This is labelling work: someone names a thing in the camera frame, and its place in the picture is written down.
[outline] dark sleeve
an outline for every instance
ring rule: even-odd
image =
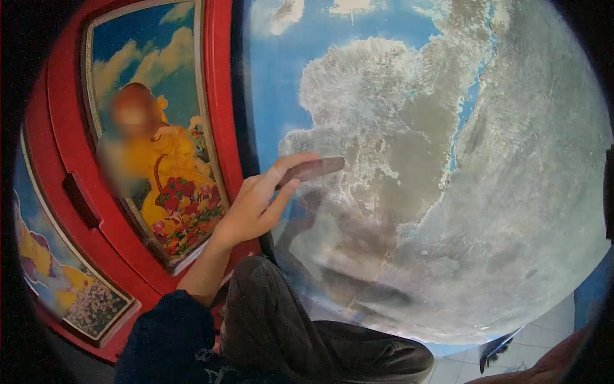
[[[135,322],[115,365],[115,383],[207,382],[195,355],[215,343],[213,316],[185,291],[164,295]]]

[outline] painting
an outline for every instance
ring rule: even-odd
[[[84,95],[100,163],[143,241],[177,273],[228,209],[204,98],[200,1],[93,20]]]
[[[97,341],[134,299],[94,270],[59,228],[36,184],[23,137],[17,152],[13,210],[24,279],[58,319]]]

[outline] tiled floor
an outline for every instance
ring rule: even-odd
[[[508,350],[480,375],[480,348],[472,348],[435,361],[424,384],[464,384],[482,376],[515,372],[532,367],[550,348],[573,332],[573,294],[539,319],[527,324]]]

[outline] dark pants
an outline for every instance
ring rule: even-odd
[[[295,382],[420,383],[433,366],[422,344],[336,321],[312,322],[264,257],[247,257],[230,280],[222,354],[239,367]]]

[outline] red frame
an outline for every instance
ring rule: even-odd
[[[39,187],[69,238],[103,275],[135,297],[141,308],[96,348],[80,339],[42,308],[43,321],[57,333],[108,361],[116,361],[138,313],[151,309],[162,294],[175,290],[185,271],[171,276],[141,243],[118,201],[107,191],[93,150],[82,94],[80,53],[87,22],[135,0],[88,0],[56,41],[41,71],[26,112],[25,135]],[[228,197],[234,201],[243,183],[230,88],[231,1],[205,0],[203,56],[211,128]],[[72,174],[99,219],[88,229],[62,182]],[[234,248],[227,273],[249,253],[260,253],[256,239]]]
[[[62,212],[62,216],[58,217],[62,224],[67,222],[81,223],[80,217],[68,196],[63,193],[61,186],[66,174],[57,148],[53,145],[53,133],[47,109],[46,72],[47,65],[44,65],[38,80],[34,84],[25,117],[24,135],[30,148],[28,155],[34,174],[39,181],[39,187],[41,187],[41,192],[50,210]],[[50,190],[54,193],[45,193],[45,191]],[[78,332],[64,328],[63,324],[59,323],[42,306],[37,305],[37,312],[45,324],[72,343],[100,358],[116,361],[117,353],[123,348],[137,315],[153,308],[161,295],[143,279],[135,278],[134,271],[121,260],[100,231],[88,231],[84,225],[73,227],[77,229],[76,232],[70,232],[73,238],[85,237],[87,241],[91,242],[90,248],[92,251],[87,254],[91,264],[95,265],[106,278],[117,284],[123,291],[137,298],[141,307],[127,319],[123,326],[119,328],[114,326],[110,330],[113,333],[105,337],[106,342],[99,348],[82,339]]]

